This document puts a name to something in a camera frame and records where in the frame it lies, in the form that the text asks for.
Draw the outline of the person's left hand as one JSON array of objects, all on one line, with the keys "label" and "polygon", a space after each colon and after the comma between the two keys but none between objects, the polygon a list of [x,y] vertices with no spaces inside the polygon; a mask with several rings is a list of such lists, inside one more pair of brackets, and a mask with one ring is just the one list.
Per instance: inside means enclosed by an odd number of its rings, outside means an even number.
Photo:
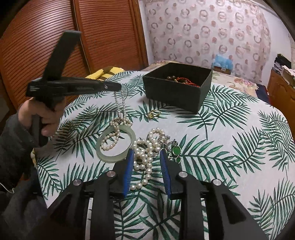
[{"label": "person's left hand", "polygon": [[30,129],[32,125],[32,117],[38,115],[41,122],[45,124],[41,130],[43,136],[53,136],[63,116],[67,101],[65,98],[55,106],[52,111],[43,102],[37,101],[34,97],[25,101],[18,110],[18,120],[26,128]]}]

